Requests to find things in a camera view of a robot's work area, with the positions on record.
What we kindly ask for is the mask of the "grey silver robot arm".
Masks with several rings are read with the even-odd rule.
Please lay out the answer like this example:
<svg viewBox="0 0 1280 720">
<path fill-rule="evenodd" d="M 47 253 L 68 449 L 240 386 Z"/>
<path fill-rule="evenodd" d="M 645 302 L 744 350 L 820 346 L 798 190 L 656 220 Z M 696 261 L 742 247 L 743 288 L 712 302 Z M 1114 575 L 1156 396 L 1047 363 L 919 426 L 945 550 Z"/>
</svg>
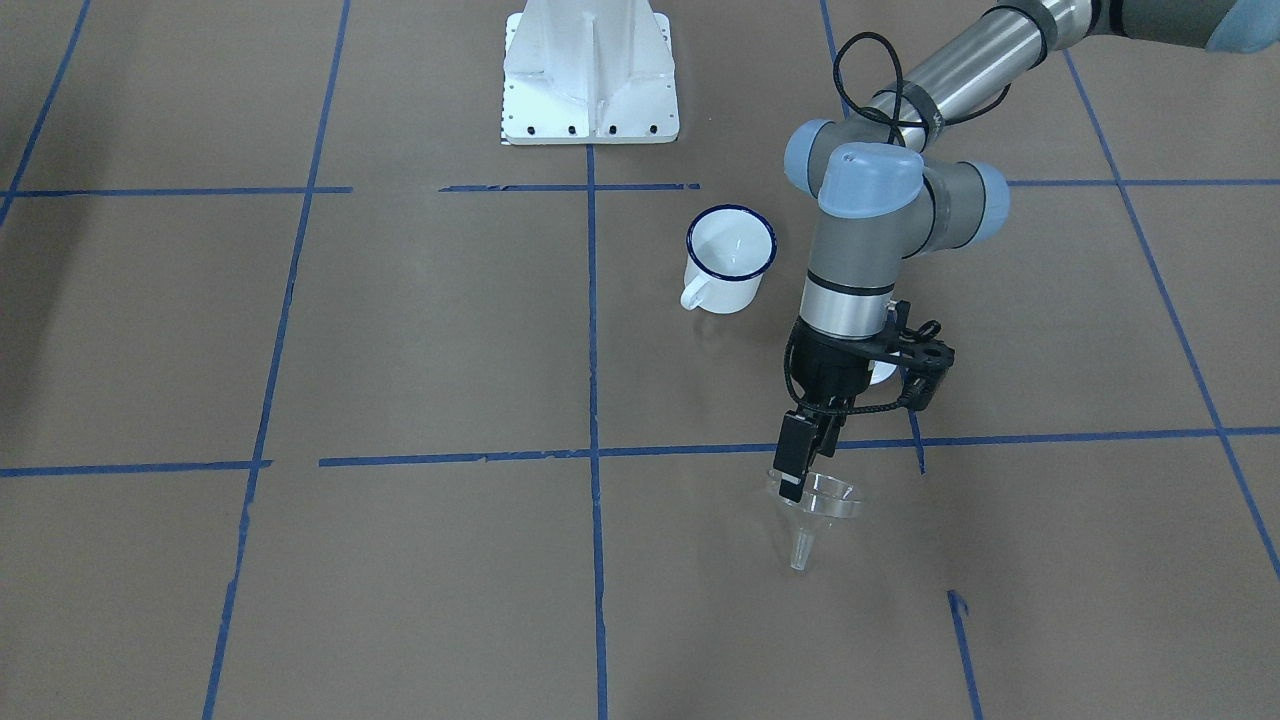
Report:
<svg viewBox="0 0 1280 720">
<path fill-rule="evenodd" d="M 1051 54 L 1112 35 L 1208 53 L 1277 42 L 1275 1 L 997 1 L 845 120 L 810 120 L 783 155 L 788 181 L 817 202 L 803 301 L 783 352 L 796 407 L 783 416 L 773 475 L 800 503 L 813 462 L 831 457 L 850 416 L 918 413 L 954 364 L 938 325 L 908 324 L 893 290 L 902 264 L 998 233 L 1010 191 L 993 168 L 925 159 L 950 126 L 993 109 Z"/>
</svg>

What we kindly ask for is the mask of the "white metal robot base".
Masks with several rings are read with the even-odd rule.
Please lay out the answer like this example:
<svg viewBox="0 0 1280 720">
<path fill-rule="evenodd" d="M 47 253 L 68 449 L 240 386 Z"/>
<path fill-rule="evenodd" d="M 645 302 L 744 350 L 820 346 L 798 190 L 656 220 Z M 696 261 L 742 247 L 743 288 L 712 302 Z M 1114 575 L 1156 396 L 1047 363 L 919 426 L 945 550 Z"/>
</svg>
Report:
<svg viewBox="0 0 1280 720">
<path fill-rule="evenodd" d="M 506 19 L 503 142 L 672 143 L 672 38 L 649 1 L 527 1 Z"/>
</svg>

